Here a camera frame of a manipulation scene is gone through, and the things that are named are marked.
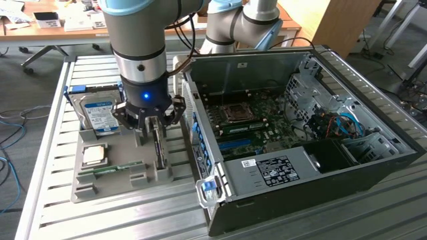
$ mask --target hard drive label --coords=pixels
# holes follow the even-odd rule
[[[111,132],[119,128],[119,122],[112,115],[111,101],[88,103],[84,105],[92,128],[97,132]]]
[[[258,161],[256,165],[268,187],[300,179],[287,156]]]

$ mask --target aluminum table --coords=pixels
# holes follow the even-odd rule
[[[169,68],[176,54],[183,52],[167,55]],[[427,147],[426,129],[334,53],[327,52],[324,57],[410,136]],[[179,173],[172,183],[71,203],[80,123],[63,97],[63,88],[81,84],[101,86],[119,79],[112,55],[80,56],[76,61],[63,64],[16,240],[412,240],[427,236],[427,158],[423,156],[368,191],[208,237],[180,126],[172,126],[167,136],[173,172]],[[330,87],[336,93],[343,90],[336,84]]]

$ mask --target gray floor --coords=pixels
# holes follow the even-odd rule
[[[371,34],[378,28],[383,17],[374,18],[368,27],[367,34]],[[394,46],[395,56],[387,55],[382,60],[386,64],[395,65],[404,68],[418,51],[427,43],[427,33],[415,28],[408,28],[404,35]],[[105,51],[96,51],[91,45],[79,45],[64,47],[69,54],[77,56],[87,55],[104,55],[111,54],[107,44],[101,44],[101,49]],[[178,47],[179,43],[168,46],[169,51],[183,50]],[[31,51],[36,51],[37,47],[31,47]],[[27,76],[20,67],[20,63],[28,57],[17,51],[13,47],[9,49],[8,54],[0,58],[0,112],[7,110],[23,110],[37,105],[51,104],[53,98],[53,91],[57,84],[57,79],[61,70],[63,56],[52,51],[41,59],[39,59],[31,67],[35,69],[36,74]],[[351,55],[347,58],[352,66],[366,74],[378,69],[380,65],[370,60],[366,60],[359,55]],[[368,79],[380,87],[388,86],[399,81],[398,77],[390,75],[390,70],[384,69],[375,72],[368,76]],[[427,77],[427,70],[423,71],[419,80],[424,81]],[[15,119],[11,122],[20,123],[21,119]],[[35,161],[44,132],[47,119],[28,121],[27,134],[21,141],[7,149],[9,159],[12,160],[20,181],[25,188],[28,188],[32,176]],[[0,139],[4,139],[15,131],[13,127],[0,125]],[[5,171],[0,172],[0,179],[4,178]],[[16,197],[16,184],[12,177],[7,180],[5,184],[0,187],[0,209],[13,201]],[[13,205],[13,209],[24,206],[25,194],[21,195],[19,202]],[[0,239],[13,239],[16,227],[19,224],[20,212],[4,213],[0,215]]]

